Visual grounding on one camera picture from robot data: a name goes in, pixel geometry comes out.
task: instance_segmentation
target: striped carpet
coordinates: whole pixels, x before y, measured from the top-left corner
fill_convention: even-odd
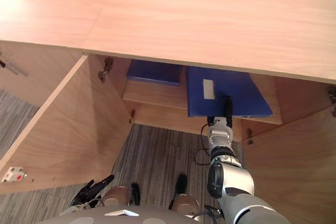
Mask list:
[[[7,150],[37,108],[5,91],[0,91],[1,150]],[[218,206],[206,191],[207,166],[197,166],[193,156],[201,147],[199,136],[155,127],[134,125],[114,165],[114,185],[137,182],[141,204],[167,208],[179,173],[188,176],[187,193],[201,205]],[[240,143],[234,144],[244,162]],[[199,162],[208,162],[201,152]],[[80,185],[0,195],[0,223],[36,223],[57,216],[80,189]]]

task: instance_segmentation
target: metal hinge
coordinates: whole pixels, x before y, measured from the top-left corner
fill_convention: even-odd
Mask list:
[[[5,63],[2,60],[0,60],[0,66],[2,68],[8,69],[10,72],[18,76],[19,74],[22,74],[24,77],[28,77],[28,74],[19,69],[17,66],[13,65],[10,61]]]
[[[329,86],[327,92],[328,92],[328,97],[330,99],[330,102],[332,104],[336,104],[336,87]]]
[[[128,121],[130,124],[134,122],[134,116],[135,116],[135,110],[132,110],[132,112],[131,112],[131,118]]]
[[[252,130],[250,128],[247,129],[247,144],[253,144],[252,140]]]
[[[113,66],[113,59],[111,57],[108,57],[104,60],[104,71],[99,71],[98,78],[101,80],[102,83],[105,82],[106,75],[111,71]]]

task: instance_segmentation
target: wooden countertop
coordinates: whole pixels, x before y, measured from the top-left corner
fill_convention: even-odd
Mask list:
[[[336,83],[336,0],[0,0],[0,40]]]

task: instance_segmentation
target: blue binder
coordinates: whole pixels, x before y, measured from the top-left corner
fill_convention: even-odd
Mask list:
[[[214,99],[205,99],[203,80],[213,82]],[[188,116],[224,116],[226,96],[232,98],[234,116],[272,115],[248,73],[186,67],[186,84]]]
[[[175,64],[132,60],[127,78],[177,86],[180,84],[181,69]]]

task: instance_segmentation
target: cabinet door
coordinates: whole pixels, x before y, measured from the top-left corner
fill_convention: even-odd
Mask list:
[[[108,176],[131,124],[112,81],[98,78],[104,57],[82,56],[0,161],[27,177],[1,183],[0,193],[101,180]]]
[[[0,88],[41,106],[81,57],[78,49],[0,41]]]
[[[256,195],[295,224],[336,220],[336,118],[328,108],[253,138],[244,151]]]

